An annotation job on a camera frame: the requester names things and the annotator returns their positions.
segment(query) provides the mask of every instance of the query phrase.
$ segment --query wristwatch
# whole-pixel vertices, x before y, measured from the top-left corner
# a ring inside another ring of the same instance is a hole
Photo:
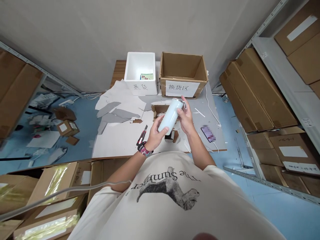
[[[140,143],[139,146],[138,146],[138,151],[139,151],[140,153],[142,153],[143,155],[145,155],[145,156],[148,157],[150,154],[153,153],[153,151],[152,151],[152,152],[149,152],[149,151],[144,147],[145,144],[146,144],[146,142]]]

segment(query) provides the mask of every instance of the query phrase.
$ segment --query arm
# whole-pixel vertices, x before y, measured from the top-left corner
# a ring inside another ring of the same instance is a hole
[[[181,109],[178,109],[177,112],[180,117],[181,129],[184,131],[188,138],[194,164],[201,170],[204,170],[208,165],[216,166],[216,163],[210,156],[210,153],[204,146],[196,129],[194,128],[192,113],[188,101],[183,96],[182,100],[187,103],[187,109],[183,109],[183,111]]]
[[[159,146],[162,138],[166,133],[168,132],[168,128],[164,128],[161,132],[158,132],[158,126],[160,124],[160,120],[164,117],[164,115],[158,117],[149,133],[149,138],[146,144],[144,145],[145,148],[148,151],[153,151],[156,147]],[[126,161],[125,164],[123,164],[117,171],[115,171],[109,178],[108,182],[121,182],[121,181],[128,181],[135,178],[137,175],[138,171],[140,170],[142,164],[144,161],[147,159],[145,155],[137,151],[128,161]],[[124,192],[129,186],[130,182],[128,183],[121,183],[117,185],[106,185],[110,186],[112,190],[117,191],[117,192]]]

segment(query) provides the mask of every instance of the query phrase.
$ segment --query label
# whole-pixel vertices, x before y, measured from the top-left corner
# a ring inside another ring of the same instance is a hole
[[[70,123],[70,126],[71,126],[73,129],[78,129],[77,126],[76,126],[74,123]]]
[[[193,97],[200,83],[166,80],[166,96]]]
[[[81,185],[90,184],[90,179],[91,179],[91,171],[83,171],[80,184]]]
[[[308,157],[301,146],[279,147],[285,157]]]
[[[39,215],[36,216],[36,218],[43,217],[43,216],[46,216],[48,214],[55,213],[55,212],[70,208],[70,207],[72,207],[72,205],[74,204],[76,199],[77,198],[75,197],[75,198],[71,198],[71,199],[68,199],[68,200],[63,201],[63,202],[59,202],[59,203],[56,203],[56,204],[53,204],[53,205],[49,205],[48,207],[43,209],[41,211],[41,213],[39,213]]]
[[[68,129],[66,124],[61,124],[59,127],[60,127],[61,132],[64,132],[65,130]]]
[[[320,170],[315,164],[294,163],[294,162],[282,162],[282,163],[287,170],[320,175]]]
[[[53,220],[51,222],[36,226],[34,228],[30,228],[24,232],[24,237],[25,237],[25,239],[32,238],[34,236],[35,232],[40,231],[42,233],[41,240],[50,239],[52,237],[55,237],[55,236],[67,231],[67,228],[62,228],[61,230],[56,231],[56,232],[50,231],[50,230],[52,230],[53,226],[59,226],[59,225],[63,226],[65,224],[65,222],[66,222],[66,217],[62,217],[62,218]]]
[[[313,127],[313,123],[309,118],[302,119],[302,123],[305,127]]]
[[[307,17],[306,20],[304,20],[302,23],[300,23],[300,25],[298,27],[296,27],[288,36],[287,38],[289,39],[289,41],[293,41],[296,37],[298,37],[301,33],[303,33],[304,30],[306,30],[308,27],[311,26],[311,24],[313,24],[315,21],[317,20],[317,18],[313,15],[310,15],[309,17]]]

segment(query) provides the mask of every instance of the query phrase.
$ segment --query blue floor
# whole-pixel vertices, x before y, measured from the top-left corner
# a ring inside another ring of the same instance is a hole
[[[224,103],[220,97],[214,97],[220,122],[222,125],[228,151],[211,153],[217,166],[227,166],[235,169],[240,168],[241,162],[251,165],[249,155],[246,151],[245,142],[239,129],[238,120],[230,104]],[[96,118],[97,111],[94,110],[98,99],[88,101],[78,99],[69,106],[77,117],[76,123],[80,132],[76,135],[80,139],[76,146],[65,142],[66,138],[60,137],[49,153],[36,159],[33,167],[47,165],[49,155],[58,147],[68,147],[67,153],[58,160],[64,163],[75,160],[89,159],[92,154],[92,144],[95,140],[100,121]],[[65,100],[57,101],[53,107]],[[0,152],[0,158],[21,157],[26,151],[31,154],[36,149],[28,149],[25,146],[32,138],[32,127],[26,125],[27,117],[24,114],[21,124],[25,127],[14,132],[5,148]],[[28,168],[28,161],[3,161],[0,162],[0,174]],[[279,192],[267,186],[253,182],[237,175],[230,177],[242,188],[248,198],[261,210],[263,214],[281,231],[287,239],[317,239],[320,235],[320,206],[300,200],[286,193]]]

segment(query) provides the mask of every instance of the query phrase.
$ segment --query white t-shirt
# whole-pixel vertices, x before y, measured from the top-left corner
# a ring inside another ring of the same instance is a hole
[[[149,157],[124,192],[90,201],[69,236],[79,239],[285,239],[216,166],[196,167],[182,152]]]

